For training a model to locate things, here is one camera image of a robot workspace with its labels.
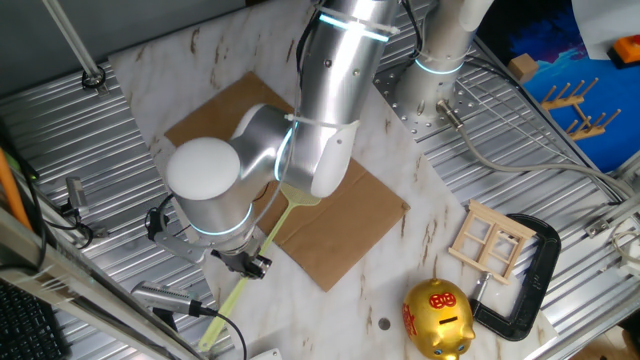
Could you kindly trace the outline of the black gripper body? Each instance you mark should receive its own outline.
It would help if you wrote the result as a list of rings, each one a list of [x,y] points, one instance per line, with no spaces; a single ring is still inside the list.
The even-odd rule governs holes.
[[[256,267],[252,261],[257,254],[258,247],[253,245],[235,254],[225,253],[215,249],[211,251],[211,255],[221,260],[230,271],[239,273],[242,273],[247,266]]]

